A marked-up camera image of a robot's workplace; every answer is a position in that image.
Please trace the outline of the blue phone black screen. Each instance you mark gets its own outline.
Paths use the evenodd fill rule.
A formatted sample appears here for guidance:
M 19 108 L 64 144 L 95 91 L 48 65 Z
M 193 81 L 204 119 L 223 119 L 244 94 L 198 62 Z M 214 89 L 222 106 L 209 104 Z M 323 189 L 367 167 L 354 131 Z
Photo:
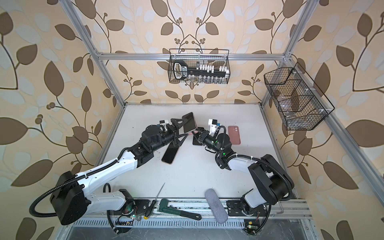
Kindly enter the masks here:
M 193 137 L 193 145 L 194 146 L 202 146 L 203 144 L 200 143 L 197 138 Z

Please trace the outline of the pink phone case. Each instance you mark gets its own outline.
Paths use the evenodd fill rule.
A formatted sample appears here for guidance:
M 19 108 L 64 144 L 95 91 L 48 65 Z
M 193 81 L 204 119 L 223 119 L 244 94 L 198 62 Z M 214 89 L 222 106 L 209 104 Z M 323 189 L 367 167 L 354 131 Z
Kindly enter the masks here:
M 238 126 L 228 126 L 228 135 L 232 145 L 240 145 L 240 131 Z

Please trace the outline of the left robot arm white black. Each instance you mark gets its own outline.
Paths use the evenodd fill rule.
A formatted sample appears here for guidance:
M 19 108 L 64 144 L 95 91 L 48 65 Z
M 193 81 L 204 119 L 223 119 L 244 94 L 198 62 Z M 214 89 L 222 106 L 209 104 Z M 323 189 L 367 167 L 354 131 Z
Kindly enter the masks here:
M 58 217 L 65 226 L 82 216 L 94 212 L 118 211 L 127 205 L 127 190 L 100 193 L 95 191 L 116 177 L 141 167 L 154 157 L 154 152 L 173 144 L 181 146 L 188 134 L 197 129 L 194 120 L 171 119 L 165 126 L 150 125 L 140 140 L 121 150 L 118 157 L 88 171 L 62 174 L 56 186 L 43 193 L 29 207 L 30 215 L 37 218 Z

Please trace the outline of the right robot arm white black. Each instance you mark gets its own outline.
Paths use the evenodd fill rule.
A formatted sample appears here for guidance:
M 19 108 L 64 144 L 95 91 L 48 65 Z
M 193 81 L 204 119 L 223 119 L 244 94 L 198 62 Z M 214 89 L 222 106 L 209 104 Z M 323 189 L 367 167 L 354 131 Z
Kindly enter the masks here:
M 243 215 L 252 216 L 258 212 L 257 207 L 267 208 L 266 216 L 258 226 L 245 227 L 248 235 L 255 236 L 267 223 L 272 206 L 294 197 L 295 184 L 272 155 L 255 158 L 233 151 L 229 135 L 225 132 L 219 134 L 219 130 L 224 128 L 220 126 L 214 135 L 210 135 L 207 130 L 195 130 L 193 131 L 194 140 L 205 146 L 207 151 L 215 154 L 215 161 L 220 169 L 251 175 L 256 188 L 242 195 L 238 209 Z

